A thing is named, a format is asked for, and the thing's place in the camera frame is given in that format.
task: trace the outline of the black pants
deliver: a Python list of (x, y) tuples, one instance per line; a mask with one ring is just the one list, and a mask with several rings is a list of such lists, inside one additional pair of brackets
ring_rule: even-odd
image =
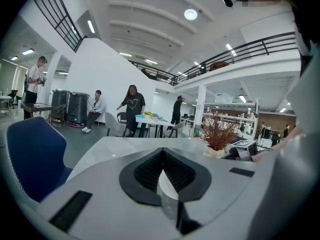
[[(25, 92), (25, 100), (24, 103), (36, 103), (37, 102), (37, 93), (27, 90)], [(31, 114), (28, 111), (24, 110), (24, 119), (31, 118)]]
[(136, 122), (136, 115), (134, 116), (126, 115), (126, 124), (128, 129), (130, 130), (130, 137), (135, 136), (135, 133), (139, 124), (138, 122)]
[(95, 121), (100, 117), (101, 113), (99, 112), (89, 112), (88, 116), (86, 117), (86, 124), (85, 127), (88, 129), (91, 129), (92, 125), (95, 123)]
[(171, 124), (177, 125), (179, 123), (180, 123), (180, 113), (172, 113)]

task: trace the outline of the white t-shirt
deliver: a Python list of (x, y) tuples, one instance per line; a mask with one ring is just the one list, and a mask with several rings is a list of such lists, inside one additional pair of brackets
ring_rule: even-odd
[[(34, 65), (29, 72), (28, 81), (30, 78), (38, 79), (41, 76), (40, 69), (37, 65)], [(28, 82), (28, 91), (38, 93), (38, 82)]]

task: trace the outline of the dried plant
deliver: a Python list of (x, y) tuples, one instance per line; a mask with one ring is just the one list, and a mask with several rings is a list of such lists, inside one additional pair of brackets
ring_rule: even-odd
[(218, 115), (210, 116), (203, 126), (203, 139), (208, 142), (208, 147), (215, 151), (224, 150), (237, 136), (238, 124), (236, 121), (224, 122)]

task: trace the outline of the heart graphic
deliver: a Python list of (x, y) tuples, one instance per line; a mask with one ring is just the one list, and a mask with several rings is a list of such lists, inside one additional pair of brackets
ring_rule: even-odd
[(137, 98), (133, 100), (129, 99), (127, 104), (128, 104), (128, 107), (133, 110), (138, 104), (138, 99)]

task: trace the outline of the railing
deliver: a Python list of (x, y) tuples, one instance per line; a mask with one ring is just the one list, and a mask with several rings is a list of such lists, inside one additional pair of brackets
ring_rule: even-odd
[(222, 67), (250, 60), (256, 56), (298, 49), (294, 32), (277, 34), (256, 41), (248, 42), (232, 50), (220, 53), (183, 72), (177, 77), (176, 84), (203, 75)]
[(34, 0), (44, 17), (75, 52), (85, 37), (81, 37), (62, 0)]
[(155, 67), (141, 64), (138, 62), (134, 62), (129, 60), (134, 66), (136, 66), (142, 73), (144, 73), (148, 78), (160, 82), (164, 82), (169, 85), (176, 85), (177, 84), (177, 76), (171, 74), (169, 72), (163, 71), (161, 69), (157, 69)]

